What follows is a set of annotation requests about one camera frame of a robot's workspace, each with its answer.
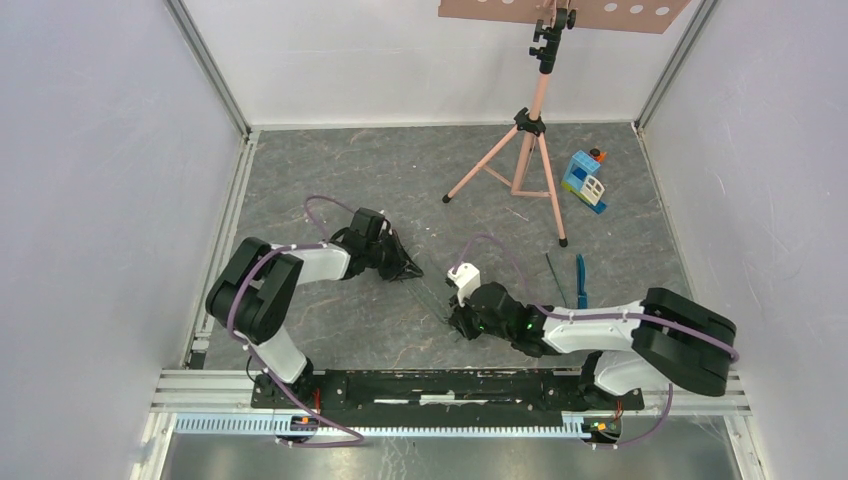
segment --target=blue toy house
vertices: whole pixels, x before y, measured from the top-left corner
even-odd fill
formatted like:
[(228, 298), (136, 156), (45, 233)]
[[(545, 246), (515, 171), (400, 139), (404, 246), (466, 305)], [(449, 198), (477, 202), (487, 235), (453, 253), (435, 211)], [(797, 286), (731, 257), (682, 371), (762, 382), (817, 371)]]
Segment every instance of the blue toy house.
[(588, 153), (580, 150), (571, 157), (565, 175), (562, 177), (562, 186), (577, 195), (577, 198), (598, 214), (607, 208), (607, 205), (601, 201), (604, 186), (596, 177), (600, 169), (600, 163), (595, 161)]

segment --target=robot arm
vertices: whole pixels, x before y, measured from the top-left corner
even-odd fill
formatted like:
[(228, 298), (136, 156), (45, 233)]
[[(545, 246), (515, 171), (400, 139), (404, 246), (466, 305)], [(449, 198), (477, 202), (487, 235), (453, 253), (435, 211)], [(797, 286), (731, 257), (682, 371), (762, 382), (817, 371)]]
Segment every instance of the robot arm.
[(731, 358), (693, 336), (627, 318), (650, 313), (732, 345), (736, 326), (669, 290), (651, 288), (644, 300), (611, 308), (570, 310), (546, 306), (546, 315), (514, 300), (503, 285), (481, 285), (480, 271), (462, 264), (448, 272), (457, 289), (449, 319), (465, 338), (483, 333), (510, 341), (533, 357), (592, 350), (581, 370), (587, 396), (620, 396), (635, 388), (664, 388), (672, 382), (693, 393), (724, 395)]
[[(226, 327), (236, 292), (260, 258), (278, 248), (256, 238), (239, 245), (206, 297), (206, 311)], [(386, 218), (360, 208), (351, 225), (327, 244), (292, 246), (273, 257), (260, 271), (238, 305), (234, 331), (244, 337), (262, 362), (298, 390), (298, 380), (311, 373), (309, 359), (292, 342), (283, 321), (298, 285), (322, 280), (347, 280), (366, 268), (384, 280), (421, 276)]]

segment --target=tripod stand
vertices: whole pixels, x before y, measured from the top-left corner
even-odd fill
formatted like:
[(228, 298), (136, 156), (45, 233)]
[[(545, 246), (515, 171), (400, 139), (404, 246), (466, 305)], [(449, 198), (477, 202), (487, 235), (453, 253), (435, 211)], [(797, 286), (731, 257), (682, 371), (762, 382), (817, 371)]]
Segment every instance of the tripod stand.
[[(562, 30), (574, 28), (574, 22), (577, 17), (577, 11), (571, 10), (568, 12), (565, 8), (558, 8), (553, 24), (549, 27), (542, 26), (542, 20), (536, 22), (536, 30), (533, 33), (533, 42), (536, 43), (540, 38), (546, 40), (546, 44), (541, 48), (530, 47), (530, 55), (538, 58), (541, 61), (539, 66), (539, 83), (536, 85), (536, 95), (533, 97), (533, 104), (529, 111), (522, 108), (515, 116), (515, 125), (507, 132), (506, 135), (487, 153), (474, 168), (471, 169), (463, 178), (456, 184), (447, 195), (442, 197), (444, 203), (448, 203), (459, 192), (462, 187), (468, 183), (480, 170), (485, 170), (491, 173), (495, 178), (505, 183), (510, 187), (510, 193), (522, 197), (549, 197), (551, 206), (554, 210), (554, 218), (557, 223), (557, 232), (559, 233), (559, 245), (565, 247), (568, 245), (568, 238), (565, 236), (565, 227), (562, 223), (562, 215), (559, 211), (559, 201), (556, 195), (556, 184), (554, 183), (553, 172), (551, 171), (551, 159), (548, 155), (548, 145), (545, 142), (545, 124), (542, 122), (541, 111), (542, 103), (545, 101), (545, 92), (548, 88), (548, 80), (554, 68), (556, 61), (559, 42), (562, 38)], [(494, 158), (498, 152), (515, 137), (518, 132), (523, 131), (524, 141), (521, 144), (521, 153), (518, 156), (518, 164), (515, 167), (515, 176), (512, 182), (504, 176), (494, 171), (487, 164)], [(530, 160), (530, 155), (535, 150), (536, 145), (539, 146), (539, 151), (542, 154), (542, 165), (545, 168), (545, 177), (548, 181), (547, 192), (526, 192), (521, 190), (524, 184), (524, 176), (527, 173), (527, 166)]]

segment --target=small tool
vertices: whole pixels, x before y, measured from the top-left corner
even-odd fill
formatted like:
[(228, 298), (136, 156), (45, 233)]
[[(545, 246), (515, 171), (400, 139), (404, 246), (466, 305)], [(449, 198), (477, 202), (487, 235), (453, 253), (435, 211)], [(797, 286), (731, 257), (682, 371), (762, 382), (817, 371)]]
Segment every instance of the small tool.
[(589, 295), (586, 294), (586, 262), (583, 255), (577, 254), (577, 308), (589, 308)]

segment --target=gray floor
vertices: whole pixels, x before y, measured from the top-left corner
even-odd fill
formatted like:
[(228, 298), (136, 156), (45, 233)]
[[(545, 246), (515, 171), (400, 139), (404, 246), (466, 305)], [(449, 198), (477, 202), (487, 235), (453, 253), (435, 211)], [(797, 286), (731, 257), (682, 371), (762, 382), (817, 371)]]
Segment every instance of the gray floor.
[[(580, 149), (608, 151), (599, 178), (606, 186), (606, 212), (596, 215), (560, 188), (569, 246), (557, 244), (548, 199), (513, 197), (483, 172), (449, 204), (442, 196), (494, 145), (508, 126), (418, 127), (367, 130), (263, 132), (259, 139), (236, 242), (256, 236), (272, 243), (320, 239), (306, 221), (304, 197), (321, 193), (348, 205), (385, 210), (407, 250), (429, 275), (417, 283), (382, 283), (375, 272), (346, 282), (307, 285), (286, 320), (295, 343), (316, 368), (448, 368), (571, 366), (583, 355), (532, 359), (496, 338), (467, 342), (448, 327), (436, 301), (421, 291), (444, 290), (444, 272), (467, 239), (490, 232), (519, 257), (535, 298), (561, 305), (545, 261), (550, 252), (570, 305), (575, 296), (575, 255), (586, 259), (593, 307), (642, 298), (664, 286), (688, 296), (650, 171), (627, 124), (563, 124), (548, 127), (557, 184), (571, 155)], [(491, 165), (511, 178), (520, 140)], [(534, 157), (526, 189), (544, 190), (541, 162)], [(316, 201), (314, 211), (330, 231), (350, 215)], [(504, 284), (527, 302), (512, 267), (494, 246), (481, 243), (469, 259), (484, 281)], [(447, 297), (439, 298), (442, 304)], [(218, 328), (207, 369), (240, 369), (246, 357)]]
[[(627, 417), (639, 434), (652, 418)], [(616, 452), (576, 440), (373, 438), (370, 446), (299, 451), (267, 437), (176, 435), (162, 478), (632, 479), (741, 478), (724, 421), (673, 417), (662, 433)]]

